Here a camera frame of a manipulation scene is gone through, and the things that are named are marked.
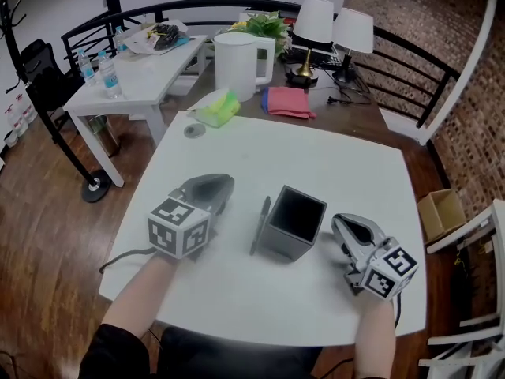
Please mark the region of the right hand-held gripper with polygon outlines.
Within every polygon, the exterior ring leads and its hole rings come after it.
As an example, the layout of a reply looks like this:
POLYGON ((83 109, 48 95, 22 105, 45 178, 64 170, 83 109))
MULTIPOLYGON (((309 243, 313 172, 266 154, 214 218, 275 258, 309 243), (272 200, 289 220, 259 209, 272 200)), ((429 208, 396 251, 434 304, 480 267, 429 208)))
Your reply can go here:
POLYGON ((355 295, 368 291, 392 300, 412 280, 417 261, 374 221, 338 213, 332 217, 331 229, 349 259, 344 279, 355 295))

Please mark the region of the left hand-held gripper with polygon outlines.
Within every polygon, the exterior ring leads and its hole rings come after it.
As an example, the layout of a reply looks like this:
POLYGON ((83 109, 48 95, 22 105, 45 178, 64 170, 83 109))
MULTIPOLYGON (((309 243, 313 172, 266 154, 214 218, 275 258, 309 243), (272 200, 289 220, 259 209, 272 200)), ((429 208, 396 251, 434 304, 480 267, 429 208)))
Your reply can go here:
POLYGON ((218 217, 234 191, 228 174, 186 180, 148 214, 148 241, 158 251, 182 259, 211 240, 218 217))

